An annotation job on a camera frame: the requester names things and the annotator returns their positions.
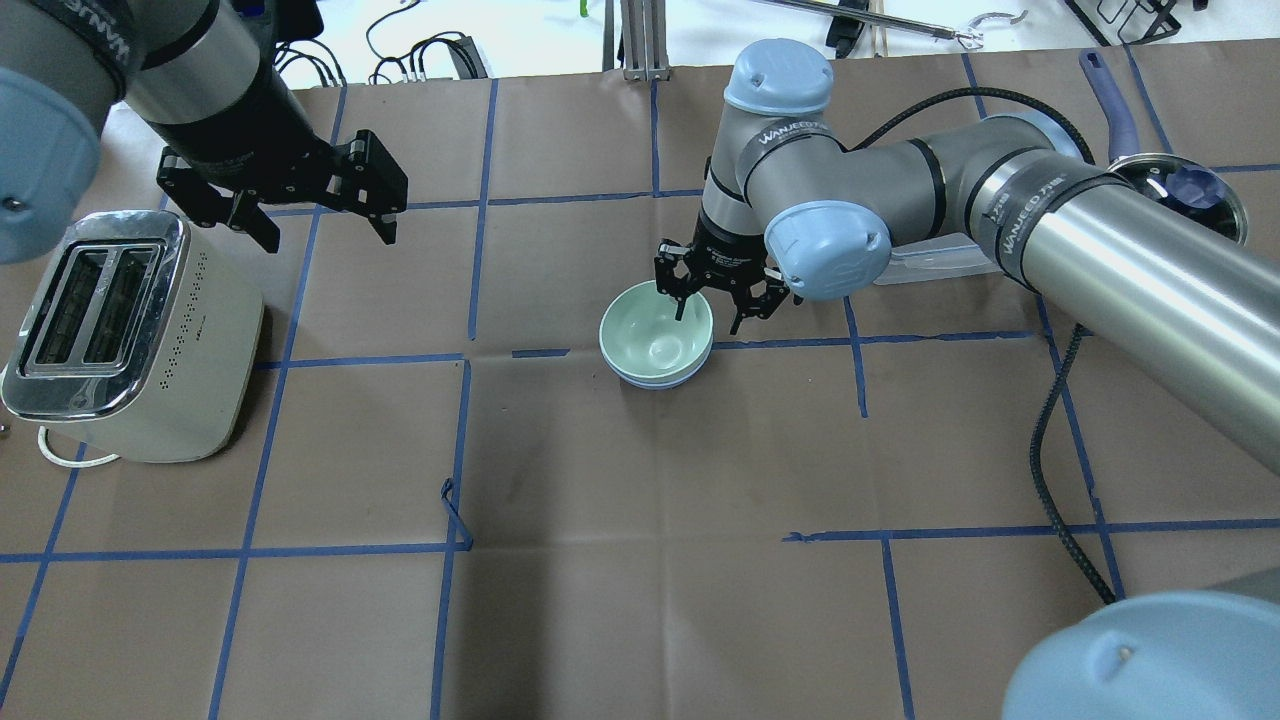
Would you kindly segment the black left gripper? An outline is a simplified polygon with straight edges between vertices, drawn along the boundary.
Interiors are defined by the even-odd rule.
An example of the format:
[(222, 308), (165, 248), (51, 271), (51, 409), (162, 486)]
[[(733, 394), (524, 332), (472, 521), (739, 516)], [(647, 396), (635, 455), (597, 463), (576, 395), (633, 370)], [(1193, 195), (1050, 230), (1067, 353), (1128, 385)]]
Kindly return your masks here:
[(358, 214), (384, 245), (397, 241), (408, 177), (370, 129), (330, 143), (291, 95), (251, 94), (204, 120), (159, 123), (156, 132), (166, 145), (157, 184), (197, 224), (227, 224), (276, 254), (282, 233), (261, 208), (303, 202)]

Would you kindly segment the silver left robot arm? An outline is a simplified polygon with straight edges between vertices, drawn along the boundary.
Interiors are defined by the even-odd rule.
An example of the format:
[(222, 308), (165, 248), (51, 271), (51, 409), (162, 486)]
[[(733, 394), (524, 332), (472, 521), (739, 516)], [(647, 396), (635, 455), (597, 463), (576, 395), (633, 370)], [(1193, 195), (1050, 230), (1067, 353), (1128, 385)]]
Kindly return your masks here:
[(406, 173), (369, 129), (320, 138), (273, 64), (321, 31), (315, 1), (3, 3), (1, 260), (60, 241), (118, 102), (164, 140), (157, 184), (195, 224), (275, 252), (264, 206), (314, 202), (394, 243)]

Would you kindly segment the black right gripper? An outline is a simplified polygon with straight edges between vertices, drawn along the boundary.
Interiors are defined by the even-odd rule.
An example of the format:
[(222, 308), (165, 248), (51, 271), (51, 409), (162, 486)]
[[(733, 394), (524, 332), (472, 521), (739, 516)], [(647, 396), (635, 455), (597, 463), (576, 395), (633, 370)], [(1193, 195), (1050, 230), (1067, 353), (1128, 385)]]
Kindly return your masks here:
[(740, 234), (699, 217), (692, 241), (662, 240), (654, 258), (655, 287), (677, 302), (675, 320), (684, 319), (687, 300), (704, 288), (730, 295), (735, 315), (730, 334), (737, 336), (749, 318), (768, 318), (790, 296), (781, 275), (765, 265), (760, 234)]

